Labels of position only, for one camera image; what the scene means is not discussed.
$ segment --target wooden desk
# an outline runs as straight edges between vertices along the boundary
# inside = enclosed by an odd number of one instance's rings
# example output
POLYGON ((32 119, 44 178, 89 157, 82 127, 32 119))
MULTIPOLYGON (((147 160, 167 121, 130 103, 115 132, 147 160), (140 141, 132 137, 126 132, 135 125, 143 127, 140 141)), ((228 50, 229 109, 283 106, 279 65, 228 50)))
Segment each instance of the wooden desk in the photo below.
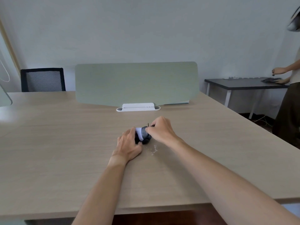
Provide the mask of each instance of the wooden desk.
MULTIPOLYGON (((0 218, 75 216, 117 137, 160 115, 188 144, 271 197, 299 200, 300 151, 202 93, 190 104, 149 112, 80 104, 74 92, 9 95, 13 105, 0 108, 0 218)), ((116 213, 186 210, 208 202, 175 155, 152 139, 127 165, 116 213)))

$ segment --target white shirt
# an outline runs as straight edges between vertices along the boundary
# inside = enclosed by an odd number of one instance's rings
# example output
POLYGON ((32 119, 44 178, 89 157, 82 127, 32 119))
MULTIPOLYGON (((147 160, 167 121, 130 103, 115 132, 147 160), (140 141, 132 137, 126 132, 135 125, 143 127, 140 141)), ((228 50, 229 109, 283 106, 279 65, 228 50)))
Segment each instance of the white shirt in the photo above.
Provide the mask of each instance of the white shirt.
MULTIPOLYGON (((298 61, 300 59, 300 48, 298 49, 298 53, 296 55, 295 61, 298 61)), ((293 70, 291 79, 290 79, 290 84, 300 82, 300 69, 293 70)))

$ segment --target mesh chair back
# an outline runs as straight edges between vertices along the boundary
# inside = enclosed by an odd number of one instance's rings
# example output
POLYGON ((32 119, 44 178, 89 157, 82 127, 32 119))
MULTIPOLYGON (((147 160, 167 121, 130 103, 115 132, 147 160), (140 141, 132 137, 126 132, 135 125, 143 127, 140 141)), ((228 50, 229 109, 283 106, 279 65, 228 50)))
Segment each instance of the mesh chair back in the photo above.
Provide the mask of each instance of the mesh chair back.
POLYGON ((65 91, 62 68, 21 70, 22 92, 65 91))

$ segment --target dark table top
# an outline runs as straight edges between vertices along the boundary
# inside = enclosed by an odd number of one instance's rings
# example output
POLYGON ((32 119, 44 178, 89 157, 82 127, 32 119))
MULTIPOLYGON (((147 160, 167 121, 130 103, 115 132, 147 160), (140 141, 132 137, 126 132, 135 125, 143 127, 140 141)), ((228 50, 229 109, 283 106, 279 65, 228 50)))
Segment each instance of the dark table top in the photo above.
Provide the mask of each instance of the dark table top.
POLYGON ((217 85, 226 90, 251 90, 251 89, 272 89, 272 88, 288 88, 290 84, 280 85, 276 83, 261 82, 267 77, 257 78, 240 78, 240 79, 205 79, 207 83, 217 85))

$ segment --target hand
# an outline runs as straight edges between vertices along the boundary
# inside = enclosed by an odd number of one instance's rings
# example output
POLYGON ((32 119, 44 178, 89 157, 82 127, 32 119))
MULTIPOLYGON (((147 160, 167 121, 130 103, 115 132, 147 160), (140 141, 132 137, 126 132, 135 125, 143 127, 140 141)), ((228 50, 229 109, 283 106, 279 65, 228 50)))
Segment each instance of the hand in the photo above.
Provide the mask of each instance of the hand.
POLYGON ((287 84, 289 81, 290 81, 290 79, 287 78, 287 79, 282 79, 282 80, 276 80, 275 83, 284 85, 284 84, 287 84))
POLYGON ((163 116, 156 118, 151 125, 155 125, 155 127, 147 127, 146 132, 165 145, 170 141, 180 139, 172 129, 171 121, 163 116))
POLYGON ((113 151, 112 156, 120 155, 125 158, 125 161, 134 159, 138 154, 142 152, 142 143, 139 142, 137 145, 134 141, 135 127, 127 130, 118 137, 117 148, 113 151))
POLYGON ((272 75, 274 76, 274 75, 278 75, 278 74, 284 74, 286 72, 287 72, 286 68, 277 67, 272 70, 272 75))

